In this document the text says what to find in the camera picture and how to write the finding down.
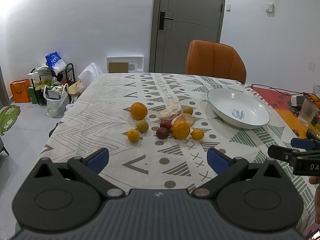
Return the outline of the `right hand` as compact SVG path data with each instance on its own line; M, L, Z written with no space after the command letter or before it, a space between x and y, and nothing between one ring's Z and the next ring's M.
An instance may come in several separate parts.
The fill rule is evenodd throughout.
M319 187L319 177L311 176L309 178L309 183L312 185L317 185L315 192L315 222L320 224L320 187Z

